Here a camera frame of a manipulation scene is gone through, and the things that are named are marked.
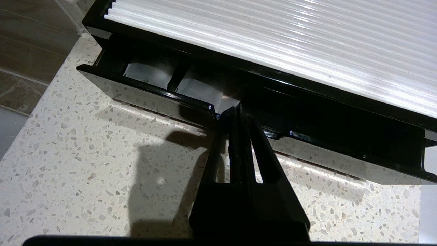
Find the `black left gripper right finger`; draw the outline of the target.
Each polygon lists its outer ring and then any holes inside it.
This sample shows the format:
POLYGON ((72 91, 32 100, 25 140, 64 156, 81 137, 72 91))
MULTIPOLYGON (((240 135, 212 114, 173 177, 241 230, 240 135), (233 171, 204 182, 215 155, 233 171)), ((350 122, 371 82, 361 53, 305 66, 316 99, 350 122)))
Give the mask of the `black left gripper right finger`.
POLYGON ((309 219, 264 131, 239 106, 242 187, 249 225, 263 240, 309 240, 309 219))

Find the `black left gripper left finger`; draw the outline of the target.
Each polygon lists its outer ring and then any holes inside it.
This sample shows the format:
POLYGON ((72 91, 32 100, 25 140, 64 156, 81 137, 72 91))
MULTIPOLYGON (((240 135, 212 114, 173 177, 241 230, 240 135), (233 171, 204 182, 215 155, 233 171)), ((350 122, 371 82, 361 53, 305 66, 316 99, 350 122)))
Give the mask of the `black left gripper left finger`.
POLYGON ((238 111, 231 107, 220 115, 189 225, 197 240, 226 240, 234 238, 243 222, 242 163, 238 139, 238 111), (229 140, 228 160, 230 182, 218 182, 217 175, 224 165, 221 152, 229 140))

